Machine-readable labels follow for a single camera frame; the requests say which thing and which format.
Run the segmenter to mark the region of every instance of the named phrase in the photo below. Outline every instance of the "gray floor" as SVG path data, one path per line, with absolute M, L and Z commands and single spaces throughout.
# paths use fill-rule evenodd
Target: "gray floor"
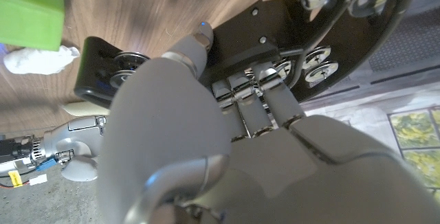
M 0 223 L 101 223 L 96 182 L 66 180 L 60 169 L 54 166 L 45 171 L 46 183 L 0 189 Z M 10 185 L 10 180 L 1 183 Z

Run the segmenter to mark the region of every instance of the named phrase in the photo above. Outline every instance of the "wooden floor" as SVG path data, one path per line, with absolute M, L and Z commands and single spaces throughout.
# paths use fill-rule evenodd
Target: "wooden floor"
M 123 50 L 159 56 L 200 21 L 213 27 L 258 0 L 65 0 L 63 44 L 81 50 L 99 36 Z M 60 105 L 79 101 L 79 58 L 59 74 L 14 75 L 0 64 L 0 133 L 49 128 L 73 117 Z

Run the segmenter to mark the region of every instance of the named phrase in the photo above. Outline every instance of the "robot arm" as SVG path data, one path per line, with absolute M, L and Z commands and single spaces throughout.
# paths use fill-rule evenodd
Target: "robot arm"
M 64 166 L 61 174 L 66 179 L 94 180 L 106 122 L 104 116 L 81 117 L 45 132 L 43 137 L 26 135 L 0 141 L 0 173 L 42 171 L 59 164 Z

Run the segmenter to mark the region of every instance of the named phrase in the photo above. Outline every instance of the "window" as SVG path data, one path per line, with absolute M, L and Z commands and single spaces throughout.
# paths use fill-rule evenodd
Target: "window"
M 440 202 L 440 107 L 388 116 L 402 157 Z

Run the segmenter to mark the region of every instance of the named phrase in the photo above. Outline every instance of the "screw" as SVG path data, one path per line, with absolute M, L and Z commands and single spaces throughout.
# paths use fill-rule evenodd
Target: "screw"
M 266 43 L 267 38 L 265 36 L 262 36 L 260 38 L 260 43 Z

